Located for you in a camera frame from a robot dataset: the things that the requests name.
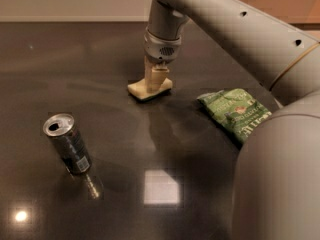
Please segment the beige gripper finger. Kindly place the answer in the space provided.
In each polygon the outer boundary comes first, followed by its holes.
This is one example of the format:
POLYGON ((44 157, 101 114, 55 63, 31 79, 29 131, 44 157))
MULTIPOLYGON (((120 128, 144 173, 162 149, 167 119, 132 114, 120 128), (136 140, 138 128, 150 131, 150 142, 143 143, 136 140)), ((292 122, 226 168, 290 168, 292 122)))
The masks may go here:
POLYGON ((151 68, 150 89, 152 92, 162 92, 170 88, 168 73, 169 69, 165 64, 156 64, 151 68))
POLYGON ((151 75, 152 75, 152 67, 153 64, 149 61, 148 57, 145 56, 144 57, 144 67, 145 67, 145 85, 146 85, 146 90, 148 92, 152 91, 152 87, 151 87, 151 75))

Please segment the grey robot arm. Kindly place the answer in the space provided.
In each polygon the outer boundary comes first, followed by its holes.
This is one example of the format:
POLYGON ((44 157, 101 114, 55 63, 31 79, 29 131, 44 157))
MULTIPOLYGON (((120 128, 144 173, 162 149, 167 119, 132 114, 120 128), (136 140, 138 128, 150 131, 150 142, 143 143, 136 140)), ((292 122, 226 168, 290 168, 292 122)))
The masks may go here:
POLYGON ((158 0, 189 16, 281 104, 243 144, 232 240, 320 240, 319 41, 239 0, 158 0))

